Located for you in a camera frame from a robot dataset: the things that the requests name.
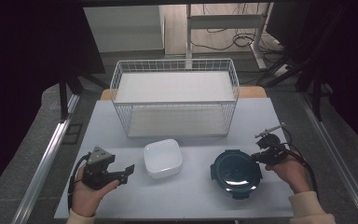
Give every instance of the white bowl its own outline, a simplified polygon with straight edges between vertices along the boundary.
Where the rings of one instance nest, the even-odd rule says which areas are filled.
[[[156,179],[175,175],[182,169],[182,153],[173,139],[147,145],[144,159],[147,173]]]

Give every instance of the sleeve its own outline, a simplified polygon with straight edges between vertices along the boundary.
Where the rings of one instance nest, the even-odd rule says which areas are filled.
[[[294,213],[291,224],[336,223],[334,216],[322,209],[314,191],[295,194],[289,197],[289,201]]]
[[[95,217],[82,217],[72,211],[72,208],[69,212],[68,220],[66,224],[92,224],[94,223]]]

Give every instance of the white table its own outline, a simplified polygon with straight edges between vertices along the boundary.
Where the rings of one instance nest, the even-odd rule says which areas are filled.
[[[291,217],[288,185],[261,165],[263,179],[249,199],[233,200],[211,180],[210,165],[226,149],[259,152],[255,134],[279,125],[269,98],[240,99],[227,137],[175,139],[183,155],[183,169],[173,176],[153,179],[147,175],[143,148],[161,139],[129,139],[110,101],[97,102],[77,160],[95,146],[116,155],[108,170],[122,171],[135,164],[127,185],[107,194],[97,217],[124,220],[243,219],[247,217]],[[276,130],[284,142],[282,130]],[[56,218],[67,218],[67,187]]]

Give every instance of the human hand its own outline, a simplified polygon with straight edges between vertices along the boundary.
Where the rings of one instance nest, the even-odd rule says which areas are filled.
[[[82,217],[93,217],[101,199],[111,190],[117,188],[118,180],[112,181],[99,190],[90,189],[81,181],[85,165],[77,171],[75,189],[72,199],[72,210]]]
[[[278,177],[289,184],[295,194],[311,191],[304,166],[293,156],[287,156],[274,166],[266,165],[266,170],[274,171]]]

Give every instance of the wire basket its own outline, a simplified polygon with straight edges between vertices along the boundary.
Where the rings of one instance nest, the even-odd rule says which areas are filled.
[[[239,82],[230,59],[120,61],[110,93],[128,137],[226,136]]]

